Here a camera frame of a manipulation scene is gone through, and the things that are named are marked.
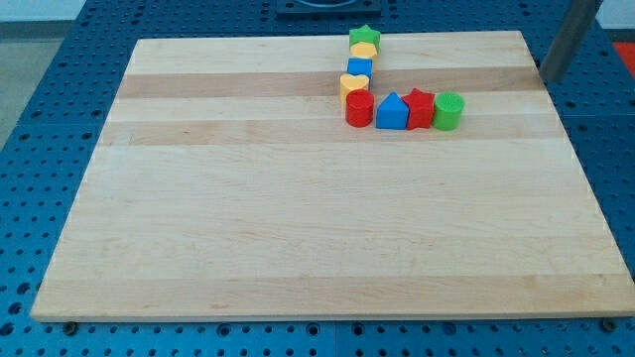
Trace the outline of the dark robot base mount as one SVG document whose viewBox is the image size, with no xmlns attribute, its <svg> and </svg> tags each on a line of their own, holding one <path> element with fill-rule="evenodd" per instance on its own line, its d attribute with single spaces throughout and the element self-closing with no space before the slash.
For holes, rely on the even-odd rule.
<svg viewBox="0 0 635 357">
<path fill-rule="evenodd" d="M 381 0 L 275 0 L 278 17 L 380 15 Z"/>
</svg>

